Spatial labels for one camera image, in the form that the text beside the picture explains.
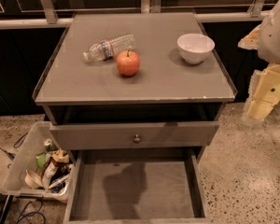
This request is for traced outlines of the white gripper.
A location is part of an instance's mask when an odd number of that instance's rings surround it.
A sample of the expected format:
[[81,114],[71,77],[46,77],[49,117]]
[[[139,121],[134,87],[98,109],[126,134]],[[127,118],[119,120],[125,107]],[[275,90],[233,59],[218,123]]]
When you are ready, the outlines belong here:
[[270,63],[263,71],[254,71],[244,106],[245,117],[263,121],[280,102],[280,0],[238,47],[258,50],[258,56]]

